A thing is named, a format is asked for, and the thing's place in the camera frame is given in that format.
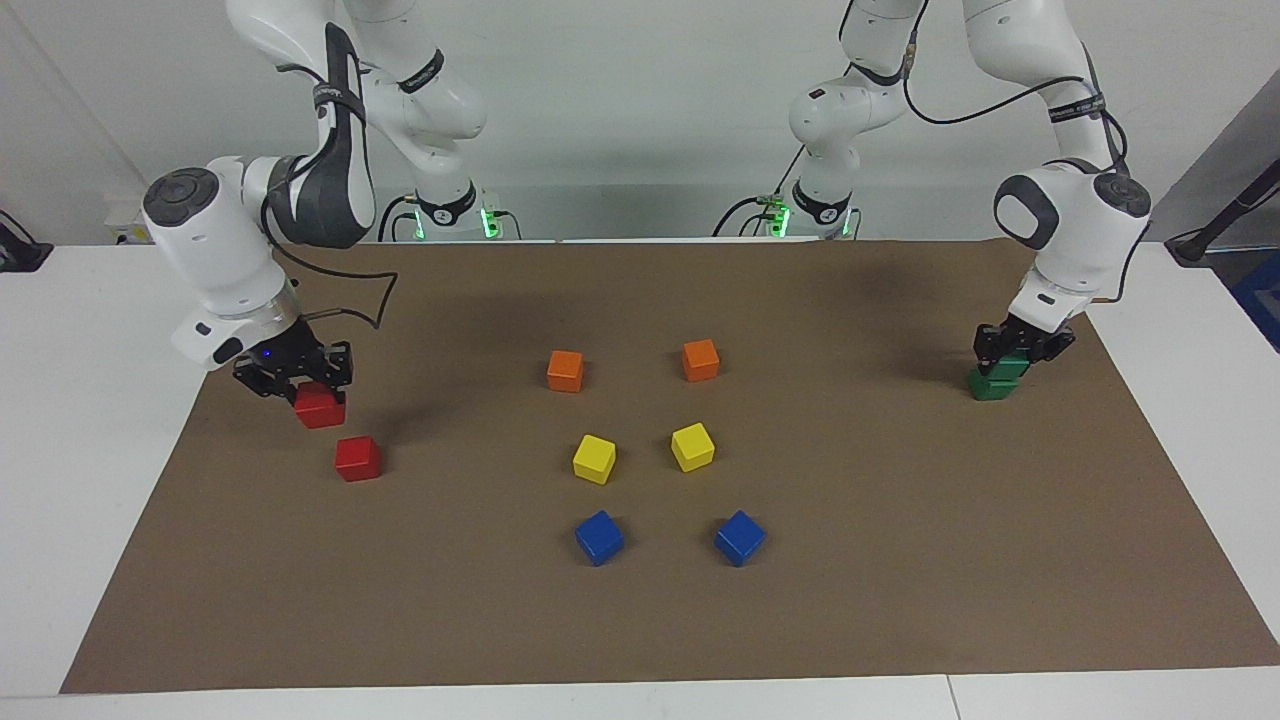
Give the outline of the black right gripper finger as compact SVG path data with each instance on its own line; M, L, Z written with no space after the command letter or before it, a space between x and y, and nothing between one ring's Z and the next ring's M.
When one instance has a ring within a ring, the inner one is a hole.
M351 342L324 345L312 351L312 379L330 391L343 391L352 383L353 355Z
M233 377L259 397L296 401L294 375L287 368L264 366L255 356L243 355L234 360Z

